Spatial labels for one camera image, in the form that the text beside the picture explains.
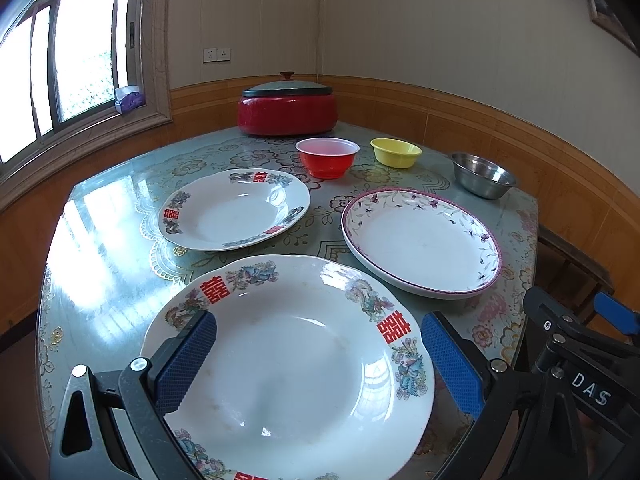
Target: wooden wall panel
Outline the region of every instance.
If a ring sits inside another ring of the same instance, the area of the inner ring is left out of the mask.
[[[491,136],[465,124],[429,114],[424,142],[442,153],[469,152],[488,156]]]
[[[375,127],[376,102],[373,99],[337,95],[335,101],[341,121],[363,128]]]
[[[562,171],[556,173],[540,222],[569,243],[585,250],[598,235],[609,204]]]
[[[0,258],[0,333],[36,309],[50,241],[76,183],[141,153],[236,124],[241,91],[273,79],[252,76],[175,89],[173,123],[78,160],[0,212],[0,247],[10,256]],[[595,160],[533,124],[462,97],[373,79],[319,79],[334,88],[343,121],[445,153],[475,152],[510,168],[520,187],[538,198],[540,221],[607,267],[616,297],[640,311],[640,198]],[[595,325],[607,329],[603,321]]]
[[[511,173],[517,174],[520,189],[536,198],[543,196],[548,192],[556,176],[556,168],[529,153],[524,145],[520,148],[513,142],[507,142],[497,136],[493,137],[489,158]]]
[[[615,276],[621,301],[635,303],[640,296],[640,230],[620,213],[609,211],[587,252]]]
[[[426,122],[427,112],[425,111],[376,102],[373,124],[374,129],[379,132],[422,144]]]

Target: table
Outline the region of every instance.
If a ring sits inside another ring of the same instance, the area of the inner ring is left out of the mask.
[[[473,212],[493,232],[503,268],[490,290],[468,300],[414,296],[385,284],[421,320],[443,311],[487,358],[511,362],[524,326],[522,298],[533,281],[538,228],[536,200],[518,189],[489,202],[462,189],[449,159],[425,148],[414,167],[394,170],[375,161],[369,141],[381,134],[339,123],[338,137],[361,146],[338,180],[309,176],[295,150],[298,139],[249,137],[229,128],[140,155],[74,187],[51,243],[38,317],[42,426],[51,442],[71,368],[95,372],[125,367],[139,355],[146,328],[164,304],[197,276],[251,254],[312,254],[365,270],[339,229],[347,203],[368,189],[410,187],[432,192]],[[298,177],[310,190],[305,216],[285,233],[252,247],[214,253],[162,238],[158,209],[174,190],[231,168],[269,168]],[[155,478],[126,416],[116,417],[142,478]],[[436,374],[433,413],[412,460],[398,479],[429,478],[470,423]]]

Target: stainless steel bowl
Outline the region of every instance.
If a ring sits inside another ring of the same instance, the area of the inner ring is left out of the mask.
[[[513,174],[481,156],[451,153],[451,160],[460,186],[482,198],[497,200],[518,185]]]

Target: white plate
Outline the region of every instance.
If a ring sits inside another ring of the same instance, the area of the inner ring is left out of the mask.
[[[433,365],[380,282],[314,256],[244,258],[173,298],[142,355],[201,308],[218,338],[165,420],[205,478],[387,480],[411,458]]]
[[[375,275],[420,296],[480,294],[500,275],[494,236],[459,205],[412,189],[368,191],[342,213],[347,246]]]
[[[274,237],[309,208],[309,190],[274,170],[228,170],[175,191],[158,213],[170,242],[199,251],[229,251]]]

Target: wall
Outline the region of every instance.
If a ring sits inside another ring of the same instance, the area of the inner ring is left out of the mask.
[[[283,70],[316,73],[319,0],[169,0],[170,88]],[[230,62],[202,51],[230,47]]]
[[[640,192],[640,59],[590,22],[586,0],[322,6],[321,73],[489,104],[570,142]]]

